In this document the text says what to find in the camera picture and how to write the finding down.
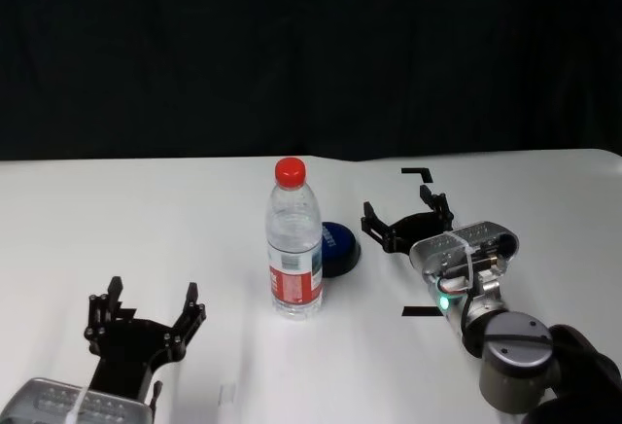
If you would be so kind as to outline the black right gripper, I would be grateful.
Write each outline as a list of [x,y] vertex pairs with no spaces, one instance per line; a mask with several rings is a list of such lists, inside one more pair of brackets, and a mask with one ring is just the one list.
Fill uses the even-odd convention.
[[381,221],[371,203],[363,203],[362,231],[382,246],[386,253],[409,253],[418,241],[437,236],[453,228],[454,214],[445,193],[434,194],[423,184],[420,198],[430,208],[429,213],[418,213],[402,218],[393,227]]

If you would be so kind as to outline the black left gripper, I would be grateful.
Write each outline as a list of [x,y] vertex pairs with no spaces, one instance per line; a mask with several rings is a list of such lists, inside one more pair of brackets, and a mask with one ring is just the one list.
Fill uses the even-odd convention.
[[190,282],[182,312],[172,327],[155,321],[116,321],[123,289],[113,276],[106,293],[88,297],[84,337],[99,358],[89,388],[97,392],[145,401],[155,371],[167,362],[180,362],[206,319],[198,301],[198,285]]

